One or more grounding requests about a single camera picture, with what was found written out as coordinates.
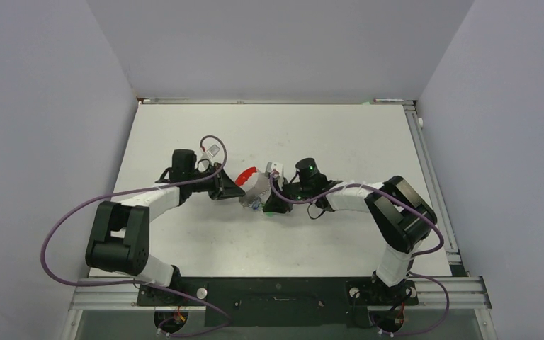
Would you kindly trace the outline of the red-handled metal key holder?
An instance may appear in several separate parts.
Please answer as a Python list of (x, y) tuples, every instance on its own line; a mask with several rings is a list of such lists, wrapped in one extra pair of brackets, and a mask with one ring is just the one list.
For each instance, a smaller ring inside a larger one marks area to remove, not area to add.
[(255, 200), (260, 200), (264, 205), (270, 193), (270, 186), (265, 173), (252, 166), (240, 173), (235, 179), (235, 183), (246, 193), (244, 197), (239, 198), (239, 204), (243, 208), (253, 210), (250, 205)]

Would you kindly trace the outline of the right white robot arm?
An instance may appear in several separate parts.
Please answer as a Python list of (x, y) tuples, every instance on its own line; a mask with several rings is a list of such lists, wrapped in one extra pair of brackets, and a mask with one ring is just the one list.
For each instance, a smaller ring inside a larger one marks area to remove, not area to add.
[(265, 175), (271, 188), (263, 205), (266, 213), (285, 214), (294, 205), (307, 205), (321, 214), (350, 211), (372, 216), (386, 244), (371, 285), (373, 297), (381, 303), (400, 294), (400, 283), (423, 254), (421, 243), (431, 233), (440, 234), (433, 209), (401, 176), (380, 183), (331, 180), (311, 157), (295, 165), (291, 180), (278, 162), (268, 163)]

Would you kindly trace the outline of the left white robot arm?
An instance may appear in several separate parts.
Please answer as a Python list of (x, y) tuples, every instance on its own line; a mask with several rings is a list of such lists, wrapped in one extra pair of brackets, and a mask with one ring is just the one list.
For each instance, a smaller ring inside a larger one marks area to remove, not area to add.
[(176, 149), (153, 191), (120, 202), (104, 201), (96, 210), (85, 261), (91, 268), (124, 273), (155, 284), (155, 295), (164, 304), (177, 303), (183, 294), (177, 266), (149, 252), (150, 224), (168, 210), (185, 203), (193, 193), (206, 192), (211, 200), (241, 198), (245, 192), (205, 154), (203, 170), (193, 150)]

